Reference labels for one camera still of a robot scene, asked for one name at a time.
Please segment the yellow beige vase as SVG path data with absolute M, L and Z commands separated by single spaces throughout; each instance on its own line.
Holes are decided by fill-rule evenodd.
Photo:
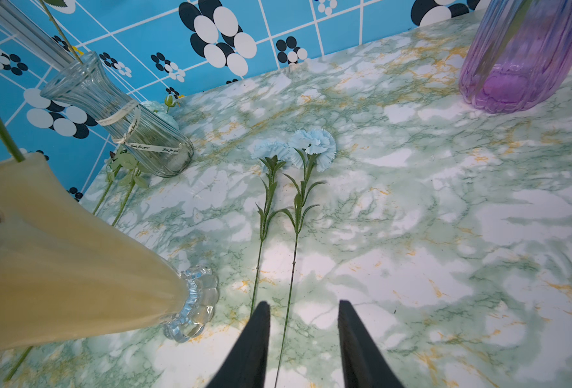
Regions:
M 213 318 L 216 275 L 179 272 L 73 200 L 39 154 L 0 163 L 0 351 Z

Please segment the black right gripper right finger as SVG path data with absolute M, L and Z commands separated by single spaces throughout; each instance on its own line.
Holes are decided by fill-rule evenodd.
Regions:
M 346 387 L 404 388 L 349 301 L 339 301 L 338 328 Z

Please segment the clear ribbed glass vase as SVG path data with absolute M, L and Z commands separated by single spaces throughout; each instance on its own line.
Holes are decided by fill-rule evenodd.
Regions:
M 42 89 L 50 100 L 81 108 L 154 176 L 170 178 L 184 171 L 192 161 L 192 142 L 172 124 L 109 79 L 95 52 L 81 57 L 58 73 Z

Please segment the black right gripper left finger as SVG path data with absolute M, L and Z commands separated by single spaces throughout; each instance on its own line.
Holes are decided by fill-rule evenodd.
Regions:
M 264 387 L 270 318 L 269 304 L 260 302 L 208 388 Z

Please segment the blue carnation stem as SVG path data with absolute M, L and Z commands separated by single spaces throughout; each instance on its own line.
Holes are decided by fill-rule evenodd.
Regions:
M 260 265 L 263 255 L 263 245 L 268 237 L 268 229 L 273 218 L 271 211 L 272 202 L 277 189 L 277 174 L 285 167 L 290 160 L 290 148 L 287 142 L 266 141 L 258 144 L 253 152 L 252 157 L 258 159 L 262 163 L 266 175 L 266 180 L 262 179 L 265 188 L 265 200 L 263 207 L 257 205 L 257 211 L 260 216 L 260 245 L 258 257 L 255 265 L 255 279 L 252 289 L 252 299 L 250 305 L 250 315 L 253 315 L 256 307 L 256 299 L 258 294 L 258 286 L 260 282 Z
M 312 190 L 323 184 L 322 181 L 312 183 L 312 174 L 314 170 L 327 170 L 331 166 L 331 163 L 333 163 L 337 152 L 337 145 L 333 135 L 325 129 L 298 130 L 289 140 L 289 145 L 295 152 L 294 157 L 292 158 L 292 164 L 297 168 L 300 167 L 302 169 L 302 179 L 297 181 L 292 178 L 292 176 L 284 174 L 295 187 L 296 194 L 293 199 L 292 209 L 284 208 L 276 211 L 276 213 L 283 213 L 288 216 L 295 233 L 295 239 L 289 281 L 289 295 L 286 304 L 284 330 L 281 338 L 281 347 L 274 387 L 278 386 L 284 350 L 288 339 L 299 238 L 305 224 L 306 215 L 310 210 L 318 207 L 318 205 L 307 205 L 307 200 L 309 199 Z

